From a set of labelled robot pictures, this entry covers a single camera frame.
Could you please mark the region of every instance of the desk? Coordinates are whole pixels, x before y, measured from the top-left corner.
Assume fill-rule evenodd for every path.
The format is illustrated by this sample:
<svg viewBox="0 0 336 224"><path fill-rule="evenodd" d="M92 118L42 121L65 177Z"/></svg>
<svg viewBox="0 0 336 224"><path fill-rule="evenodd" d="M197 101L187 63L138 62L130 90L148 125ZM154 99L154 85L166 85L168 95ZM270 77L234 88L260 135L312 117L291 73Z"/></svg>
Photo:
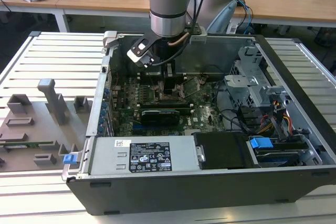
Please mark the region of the desk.
<svg viewBox="0 0 336 224"><path fill-rule="evenodd" d="M335 0L245 0L253 9L253 23L294 26L336 27ZM239 7L234 18L240 20Z"/></svg>
<svg viewBox="0 0 336 224"><path fill-rule="evenodd" d="M13 93L25 93L31 101L45 101L37 90L39 78L54 78L56 92L65 100L76 95L92 99L96 89L103 34L41 33L29 36L0 74L0 124L7 116ZM291 39L267 39L317 108L336 127L335 80L301 44ZM313 90L321 95L316 96ZM61 180L61 170L0 173L0 223L287 223L335 224L336 186L323 186L295 203L225 207L131 215L91 216Z"/></svg>
<svg viewBox="0 0 336 224"><path fill-rule="evenodd" d="M66 14L148 17L149 0L45 0L27 3L4 0L15 12L51 13L60 32L68 32ZM336 27L336 1L332 0L246 0L254 11L254 23ZM0 10L6 7L0 3ZM243 8L237 8L232 22L240 22Z"/></svg>

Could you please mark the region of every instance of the yellow wire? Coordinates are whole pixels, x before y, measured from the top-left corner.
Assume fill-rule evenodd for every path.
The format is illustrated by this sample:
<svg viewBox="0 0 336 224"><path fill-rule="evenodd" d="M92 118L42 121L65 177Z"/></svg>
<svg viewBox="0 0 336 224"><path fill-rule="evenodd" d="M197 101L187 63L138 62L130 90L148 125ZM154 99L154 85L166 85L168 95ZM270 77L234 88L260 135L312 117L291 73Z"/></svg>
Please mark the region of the yellow wire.
<svg viewBox="0 0 336 224"><path fill-rule="evenodd" d="M269 125L267 125L265 128L263 128L263 129L261 129L257 134L260 134L260 133L262 133L262 132L265 132L265 131L267 131L268 129L270 129L270 128L272 128L273 127L273 124L269 124Z"/></svg>

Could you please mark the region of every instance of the black plastic cover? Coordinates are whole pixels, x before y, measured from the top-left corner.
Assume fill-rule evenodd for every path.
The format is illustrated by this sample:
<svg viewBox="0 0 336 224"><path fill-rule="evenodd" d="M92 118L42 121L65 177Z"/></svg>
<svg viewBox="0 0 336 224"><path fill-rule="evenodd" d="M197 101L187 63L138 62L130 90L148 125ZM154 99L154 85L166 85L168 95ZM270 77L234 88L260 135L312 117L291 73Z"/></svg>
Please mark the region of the black plastic cover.
<svg viewBox="0 0 336 224"><path fill-rule="evenodd" d="M253 168L253 161L246 141L248 136L240 132L196 133L194 140L202 146L205 162L202 170Z"/></svg>

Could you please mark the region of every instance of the white table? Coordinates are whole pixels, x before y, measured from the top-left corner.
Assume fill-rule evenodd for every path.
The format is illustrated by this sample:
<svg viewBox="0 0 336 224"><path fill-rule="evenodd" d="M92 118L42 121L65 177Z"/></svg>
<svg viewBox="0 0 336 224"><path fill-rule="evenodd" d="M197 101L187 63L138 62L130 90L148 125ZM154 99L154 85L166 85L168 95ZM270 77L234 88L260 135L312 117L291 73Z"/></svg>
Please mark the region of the white table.
<svg viewBox="0 0 336 224"><path fill-rule="evenodd" d="M75 95L93 98L103 57L103 34L41 33L28 37L0 75L0 118L13 93L26 93L31 101L44 100L37 90L40 78L54 78L56 92L66 100ZM325 94L314 102L327 117L326 103L334 99L334 80L303 45L289 39L268 39L273 49L311 97L320 86ZM61 180L61 171L0 173L0 223L292 223L335 224L336 186L323 186L296 203L226 207L116 216L91 216Z"/></svg>

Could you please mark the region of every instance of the gray plastic part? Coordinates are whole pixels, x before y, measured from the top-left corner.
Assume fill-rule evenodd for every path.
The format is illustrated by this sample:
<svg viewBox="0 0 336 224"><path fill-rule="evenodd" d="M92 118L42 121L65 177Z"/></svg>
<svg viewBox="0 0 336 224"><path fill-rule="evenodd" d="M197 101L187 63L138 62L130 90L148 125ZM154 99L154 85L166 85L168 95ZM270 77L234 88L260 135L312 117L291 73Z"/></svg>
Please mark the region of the gray plastic part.
<svg viewBox="0 0 336 224"><path fill-rule="evenodd" d="M43 150L59 150L59 143L55 140L52 144L39 144L38 147Z"/></svg>
<svg viewBox="0 0 336 224"><path fill-rule="evenodd" d="M73 144L72 147L71 147L71 152L77 152L78 151L78 148L76 146L76 144Z"/></svg>
<svg viewBox="0 0 336 224"><path fill-rule="evenodd" d="M7 102L7 106L13 114L27 113L24 106L30 104L31 102L25 94L13 94Z"/></svg>
<svg viewBox="0 0 336 224"><path fill-rule="evenodd" d="M87 97L75 97L73 101L73 106L75 107L76 113L80 112L90 112L90 105Z"/></svg>
<svg viewBox="0 0 336 224"><path fill-rule="evenodd" d="M30 126L34 124L33 118L8 118L5 123L8 127Z"/></svg>
<svg viewBox="0 0 336 224"><path fill-rule="evenodd" d="M52 111L58 124L63 125L66 119L64 114L64 106L60 104L54 87L54 79L41 79L37 85L37 89L43 92L47 98L49 111Z"/></svg>
<svg viewBox="0 0 336 224"><path fill-rule="evenodd" d="M58 156L65 156L66 154L69 154L68 150L65 148L63 144L61 144L59 151L58 151Z"/></svg>
<svg viewBox="0 0 336 224"><path fill-rule="evenodd" d="M67 109L67 104L64 101L64 97L62 94L56 94L57 95L57 99L58 99L58 104L60 105L61 109L63 109L63 111L65 111ZM53 111L51 110L49 104L46 102L46 106L47 109L49 111L49 113L53 113Z"/></svg>
<svg viewBox="0 0 336 224"><path fill-rule="evenodd" d="M9 152L9 149L4 147L3 145L0 145L0 153L7 153L7 152Z"/></svg>
<svg viewBox="0 0 336 224"><path fill-rule="evenodd" d="M52 153L48 154L35 154L34 162L37 165L55 165L57 160Z"/></svg>
<svg viewBox="0 0 336 224"><path fill-rule="evenodd" d="M0 141L4 142L22 142L28 138L26 133L1 134Z"/></svg>
<svg viewBox="0 0 336 224"><path fill-rule="evenodd" d="M1 152L0 149L0 157L6 161L6 165L1 169L2 172L63 169L62 160L64 156L58 156L60 145L63 144L67 150L71 150L73 144L79 150L83 149L89 114L76 114L73 100L66 101L66 105L66 123L64 125L58 125L55 117L50 115L45 102L32 102L31 105L25 106L26 114L13 114L12 111L9 111L4 122L9 118L31 117L35 123L30 126L16 127L8 127L3 123L0 126L0 134L8 135L24 132L28 135L28 139L22 145L18 144L14 148L12 146L6 147L9 150L8 153ZM26 148L26 143L36 143L36 145L41 144L41 146ZM0 140L0 145L6 146L6 143L1 143ZM52 153L57 163L49 166L37 166L33 161L34 155L45 153Z"/></svg>

